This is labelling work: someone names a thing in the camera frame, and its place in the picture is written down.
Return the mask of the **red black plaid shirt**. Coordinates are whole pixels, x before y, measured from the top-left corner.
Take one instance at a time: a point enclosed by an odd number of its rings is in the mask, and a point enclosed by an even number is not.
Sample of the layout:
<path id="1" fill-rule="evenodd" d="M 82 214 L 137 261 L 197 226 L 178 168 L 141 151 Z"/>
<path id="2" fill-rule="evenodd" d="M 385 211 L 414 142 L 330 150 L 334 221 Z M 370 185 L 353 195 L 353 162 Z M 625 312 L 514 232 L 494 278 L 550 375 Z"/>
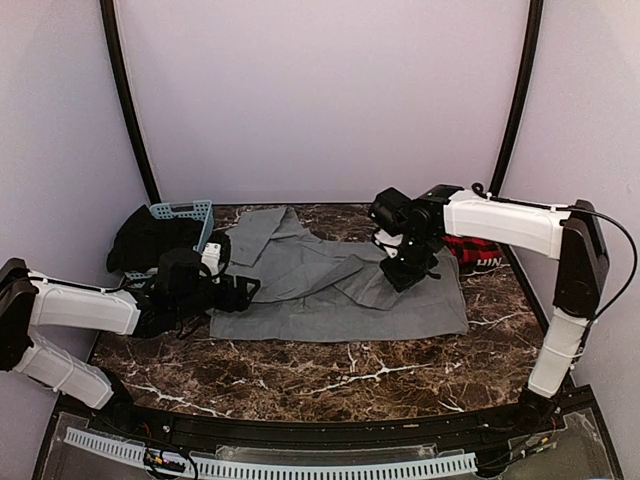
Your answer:
<path id="1" fill-rule="evenodd" d="M 502 264 L 500 247 L 474 237 L 445 236 L 444 244 L 458 260 L 461 273 L 484 272 Z"/>

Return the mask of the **grey long sleeve shirt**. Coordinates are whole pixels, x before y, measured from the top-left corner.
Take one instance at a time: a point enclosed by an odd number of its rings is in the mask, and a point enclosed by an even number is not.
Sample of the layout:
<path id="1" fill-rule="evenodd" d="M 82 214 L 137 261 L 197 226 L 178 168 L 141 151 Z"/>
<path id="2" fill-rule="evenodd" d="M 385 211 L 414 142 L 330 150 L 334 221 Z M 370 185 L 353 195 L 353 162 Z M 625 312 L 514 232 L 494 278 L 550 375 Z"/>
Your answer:
<path id="1" fill-rule="evenodd" d="M 399 341 L 465 334 L 465 300 L 454 256 L 437 255 L 437 278 L 399 293 L 371 242 L 323 240 L 291 207 L 248 212 L 228 230 L 234 276 L 261 286 L 249 308 L 216 310 L 210 335 L 226 340 Z"/>

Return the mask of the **light blue plastic basket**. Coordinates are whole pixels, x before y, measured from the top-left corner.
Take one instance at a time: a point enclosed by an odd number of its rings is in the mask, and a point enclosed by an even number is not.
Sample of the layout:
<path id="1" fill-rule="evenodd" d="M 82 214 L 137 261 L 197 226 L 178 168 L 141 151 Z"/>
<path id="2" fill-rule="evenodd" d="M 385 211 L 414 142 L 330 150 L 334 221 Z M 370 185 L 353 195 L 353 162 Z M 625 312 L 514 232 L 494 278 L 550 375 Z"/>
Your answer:
<path id="1" fill-rule="evenodd" d="M 107 270 L 130 279 L 147 278 L 160 257 L 175 248 L 202 253 L 213 232 L 212 202 L 142 205 L 120 227 L 107 257 Z"/>

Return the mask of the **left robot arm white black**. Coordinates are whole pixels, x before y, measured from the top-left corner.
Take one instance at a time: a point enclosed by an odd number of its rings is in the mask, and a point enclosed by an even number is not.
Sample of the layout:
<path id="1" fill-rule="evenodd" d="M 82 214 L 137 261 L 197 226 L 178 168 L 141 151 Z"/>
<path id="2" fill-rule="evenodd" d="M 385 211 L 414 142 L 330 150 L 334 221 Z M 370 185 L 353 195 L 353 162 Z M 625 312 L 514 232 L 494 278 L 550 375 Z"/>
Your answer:
<path id="1" fill-rule="evenodd" d="M 153 338 L 183 328 L 208 310 L 246 310 L 261 283 L 214 272 L 198 257 L 163 260 L 155 274 L 116 288 L 52 279 L 20 258 L 1 267 L 1 368 L 28 376 L 93 410 L 120 436 L 141 427 L 127 389 L 113 374 L 91 366 L 40 334 L 43 326 Z"/>

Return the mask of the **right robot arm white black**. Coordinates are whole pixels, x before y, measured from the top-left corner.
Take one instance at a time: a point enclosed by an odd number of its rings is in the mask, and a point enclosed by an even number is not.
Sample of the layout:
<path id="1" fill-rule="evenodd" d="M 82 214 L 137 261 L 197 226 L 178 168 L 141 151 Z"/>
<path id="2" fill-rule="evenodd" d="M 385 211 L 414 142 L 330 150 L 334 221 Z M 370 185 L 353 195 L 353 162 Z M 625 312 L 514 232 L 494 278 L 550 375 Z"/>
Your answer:
<path id="1" fill-rule="evenodd" d="M 544 398 L 559 392 L 601 304 L 609 256 L 593 205 L 535 204 L 485 193 L 479 184 L 440 184 L 416 198 L 388 188 L 369 217 L 378 227 L 373 241 L 387 254 L 381 269 L 398 292 L 435 274 L 447 237 L 486 240 L 554 263 L 551 317 L 526 385 L 534 395 L 510 413 L 517 432 L 534 432 L 549 416 Z"/>

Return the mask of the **black garment in basket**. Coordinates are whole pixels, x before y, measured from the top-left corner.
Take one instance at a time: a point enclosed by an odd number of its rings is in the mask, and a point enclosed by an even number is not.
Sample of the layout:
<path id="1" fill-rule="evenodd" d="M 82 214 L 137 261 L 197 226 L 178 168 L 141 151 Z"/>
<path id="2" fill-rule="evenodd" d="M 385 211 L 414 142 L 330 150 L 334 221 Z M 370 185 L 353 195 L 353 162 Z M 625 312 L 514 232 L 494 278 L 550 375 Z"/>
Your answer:
<path id="1" fill-rule="evenodd" d="M 200 239 L 203 223 L 191 218 L 156 219 L 146 205 L 132 213 L 116 233 L 107 255 L 106 270 L 146 272 L 160 256 L 175 248 L 192 248 Z"/>

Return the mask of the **black curved front rail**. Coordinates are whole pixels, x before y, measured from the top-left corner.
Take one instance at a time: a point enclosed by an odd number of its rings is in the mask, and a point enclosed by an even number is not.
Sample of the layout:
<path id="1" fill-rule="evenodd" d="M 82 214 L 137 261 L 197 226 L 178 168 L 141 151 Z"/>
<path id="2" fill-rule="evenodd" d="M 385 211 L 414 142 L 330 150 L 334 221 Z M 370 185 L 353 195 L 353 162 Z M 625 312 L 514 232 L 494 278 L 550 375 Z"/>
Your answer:
<path id="1" fill-rule="evenodd" d="M 519 404 L 470 413 L 355 423 L 235 420 L 134 405 L 125 406 L 120 415 L 95 412 L 86 407 L 78 407 L 76 412 L 87 417 L 91 426 L 102 427 L 109 432 L 140 434 L 153 442 L 205 451 L 223 445 L 311 450 L 426 443 L 439 447 L 491 448 L 552 425 L 549 413 L 536 413 L 532 408 Z"/>

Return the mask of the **black right corner post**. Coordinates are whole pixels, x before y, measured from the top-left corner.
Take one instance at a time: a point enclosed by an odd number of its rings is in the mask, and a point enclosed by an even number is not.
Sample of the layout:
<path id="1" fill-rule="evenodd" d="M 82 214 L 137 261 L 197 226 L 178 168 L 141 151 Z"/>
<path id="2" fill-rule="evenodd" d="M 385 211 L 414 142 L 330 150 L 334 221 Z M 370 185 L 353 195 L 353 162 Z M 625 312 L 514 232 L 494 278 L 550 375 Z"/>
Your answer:
<path id="1" fill-rule="evenodd" d="M 544 11 L 543 0 L 530 0 L 516 82 L 504 135 L 489 184 L 489 192 L 497 195 L 504 185 L 517 135 L 524 114 L 533 72 Z"/>

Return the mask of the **black corner post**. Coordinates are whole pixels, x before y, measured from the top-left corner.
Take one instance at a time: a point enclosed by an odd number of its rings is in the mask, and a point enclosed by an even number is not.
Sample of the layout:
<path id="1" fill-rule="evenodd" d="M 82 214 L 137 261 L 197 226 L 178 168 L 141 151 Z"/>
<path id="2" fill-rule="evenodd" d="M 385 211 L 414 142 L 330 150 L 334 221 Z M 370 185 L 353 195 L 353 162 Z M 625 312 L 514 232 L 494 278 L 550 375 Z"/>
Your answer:
<path id="1" fill-rule="evenodd" d="M 152 204 L 159 203 L 161 195 L 147 154 L 125 65 L 116 3 L 113 0 L 100 0 L 99 6 L 112 76 L 138 173 L 148 200 Z"/>
<path id="2" fill-rule="evenodd" d="M 489 184 L 489 192 L 497 195 L 504 185 L 517 135 L 524 114 L 533 72 L 544 11 L 543 0 L 530 0 L 516 82 L 504 135 Z"/>

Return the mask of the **black left corner post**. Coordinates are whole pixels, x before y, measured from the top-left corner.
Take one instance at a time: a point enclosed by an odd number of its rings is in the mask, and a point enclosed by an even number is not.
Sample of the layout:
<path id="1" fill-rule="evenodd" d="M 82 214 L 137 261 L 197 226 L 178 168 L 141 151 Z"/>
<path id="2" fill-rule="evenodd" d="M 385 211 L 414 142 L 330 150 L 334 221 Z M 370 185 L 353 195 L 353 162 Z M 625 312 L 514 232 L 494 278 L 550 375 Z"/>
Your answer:
<path id="1" fill-rule="evenodd" d="M 112 76 L 138 173 L 148 200 L 152 204 L 159 203 L 161 195 L 147 154 L 125 65 L 116 3 L 113 0 L 100 0 L 99 6 Z"/>

